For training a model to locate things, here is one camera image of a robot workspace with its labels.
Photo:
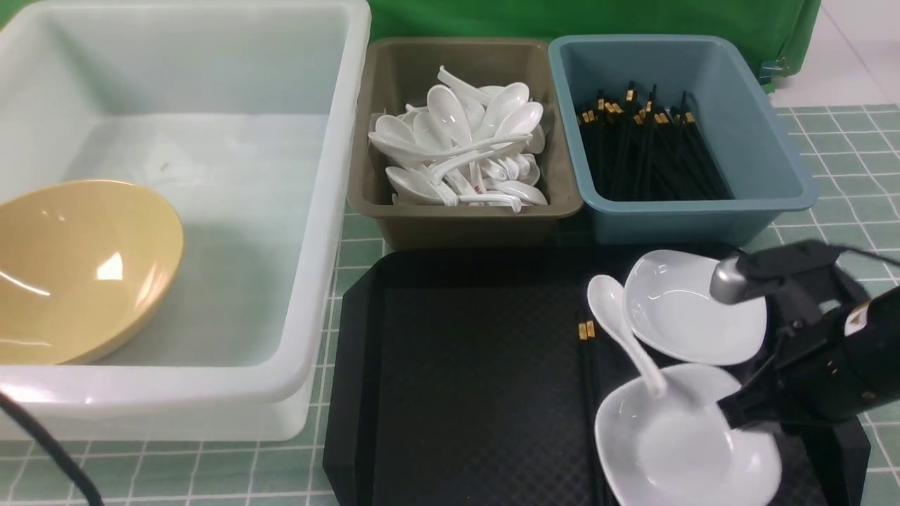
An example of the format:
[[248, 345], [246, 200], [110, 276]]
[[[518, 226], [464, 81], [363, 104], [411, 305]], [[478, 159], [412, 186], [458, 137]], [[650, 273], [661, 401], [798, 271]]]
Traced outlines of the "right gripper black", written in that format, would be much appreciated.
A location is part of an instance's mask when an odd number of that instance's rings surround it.
[[730, 429], [836, 424], [898, 401], [898, 288], [829, 311], [779, 349], [772, 385], [717, 401]]

